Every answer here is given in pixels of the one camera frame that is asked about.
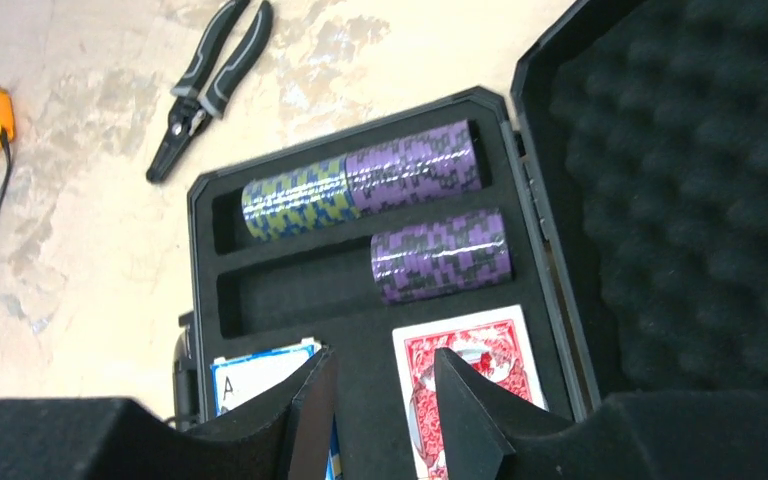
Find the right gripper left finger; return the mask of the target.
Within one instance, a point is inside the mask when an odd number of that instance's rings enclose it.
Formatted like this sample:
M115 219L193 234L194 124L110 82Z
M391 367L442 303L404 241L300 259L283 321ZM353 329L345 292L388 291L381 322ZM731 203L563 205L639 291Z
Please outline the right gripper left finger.
M1 399L0 479L322 479L337 360L182 432L128 398Z

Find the red playing card deck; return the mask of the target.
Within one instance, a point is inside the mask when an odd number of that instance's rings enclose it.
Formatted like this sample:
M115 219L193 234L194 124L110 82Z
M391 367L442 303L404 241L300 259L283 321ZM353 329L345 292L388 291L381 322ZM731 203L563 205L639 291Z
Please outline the red playing card deck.
M486 379L546 407L519 305L396 328L392 340L420 479L448 477L434 377L436 350L451 349Z

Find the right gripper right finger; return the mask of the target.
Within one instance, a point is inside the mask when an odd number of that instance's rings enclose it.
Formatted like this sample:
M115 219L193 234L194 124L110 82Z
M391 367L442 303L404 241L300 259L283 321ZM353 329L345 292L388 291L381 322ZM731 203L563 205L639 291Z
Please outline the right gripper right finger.
M434 370L453 479L768 479L768 392L623 393L577 423L450 349Z

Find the purple 500 chip stack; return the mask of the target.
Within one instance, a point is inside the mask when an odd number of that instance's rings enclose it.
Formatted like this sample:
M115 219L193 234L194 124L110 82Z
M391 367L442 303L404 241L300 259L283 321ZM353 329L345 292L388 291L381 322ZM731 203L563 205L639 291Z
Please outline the purple 500 chip stack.
M386 304L484 288L513 277L498 209L377 233L370 241L370 266Z

